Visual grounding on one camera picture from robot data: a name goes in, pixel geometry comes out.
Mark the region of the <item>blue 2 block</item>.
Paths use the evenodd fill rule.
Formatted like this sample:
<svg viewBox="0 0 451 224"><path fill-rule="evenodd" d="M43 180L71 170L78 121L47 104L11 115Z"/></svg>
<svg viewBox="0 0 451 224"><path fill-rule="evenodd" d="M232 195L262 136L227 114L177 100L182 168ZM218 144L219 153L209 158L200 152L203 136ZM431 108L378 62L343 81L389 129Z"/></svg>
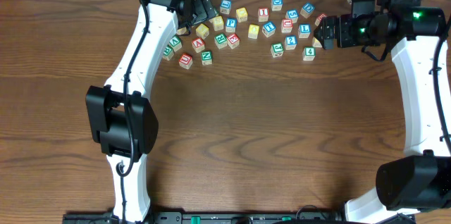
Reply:
<svg viewBox="0 0 451 224"><path fill-rule="evenodd" d="M297 46L297 37L289 35L285 37L285 50L293 50Z"/></svg>

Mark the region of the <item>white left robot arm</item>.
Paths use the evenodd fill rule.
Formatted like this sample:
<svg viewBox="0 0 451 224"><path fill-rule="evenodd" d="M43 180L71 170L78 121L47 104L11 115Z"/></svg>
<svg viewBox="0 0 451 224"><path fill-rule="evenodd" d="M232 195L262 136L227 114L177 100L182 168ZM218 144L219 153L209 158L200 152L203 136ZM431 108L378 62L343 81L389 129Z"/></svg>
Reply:
<svg viewBox="0 0 451 224"><path fill-rule="evenodd" d="M112 223L143 223L150 210L146 162L159 122L150 104L163 52L181 27L216 15L211 0L139 0L137 22L123 57L104 86L86 94L92 139L113 173Z"/></svg>

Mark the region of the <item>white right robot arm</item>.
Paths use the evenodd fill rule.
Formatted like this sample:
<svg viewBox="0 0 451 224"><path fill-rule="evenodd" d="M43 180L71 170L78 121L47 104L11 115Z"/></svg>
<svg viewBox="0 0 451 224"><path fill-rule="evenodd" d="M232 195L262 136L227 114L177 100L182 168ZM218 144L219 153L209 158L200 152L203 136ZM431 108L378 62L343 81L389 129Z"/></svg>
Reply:
<svg viewBox="0 0 451 224"><path fill-rule="evenodd" d="M348 0L347 15L324 16L314 37L324 49L383 46L400 81L404 157L383 164L376 185L345 203L346 223L411 223L418 213L450 207L450 17L421 0Z"/></svg>

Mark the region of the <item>red I block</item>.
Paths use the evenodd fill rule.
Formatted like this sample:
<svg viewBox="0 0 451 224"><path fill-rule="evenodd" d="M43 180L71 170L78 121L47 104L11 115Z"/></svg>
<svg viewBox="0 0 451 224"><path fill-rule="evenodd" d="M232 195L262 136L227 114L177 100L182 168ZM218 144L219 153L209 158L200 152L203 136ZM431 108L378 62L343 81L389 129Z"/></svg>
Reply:
<svg viewBox="0 0 451 224"><path fill-rule="evenodd" d="M259 8L258 9L258 21L259 22L267 22L269 18L268 8Z"/></svg>

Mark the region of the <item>red A block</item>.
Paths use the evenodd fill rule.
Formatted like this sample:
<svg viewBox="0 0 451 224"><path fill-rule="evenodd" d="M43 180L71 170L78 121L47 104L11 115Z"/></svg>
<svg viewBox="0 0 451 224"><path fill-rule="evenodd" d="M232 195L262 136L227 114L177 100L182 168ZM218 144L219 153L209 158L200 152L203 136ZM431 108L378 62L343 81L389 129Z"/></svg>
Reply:
<svg viewBox="0 0 451 224"><path fill-rule="evenodd" d="M200 37L192 40L192 47L196 53L200 53L205 50L204 40Z"/></svg>

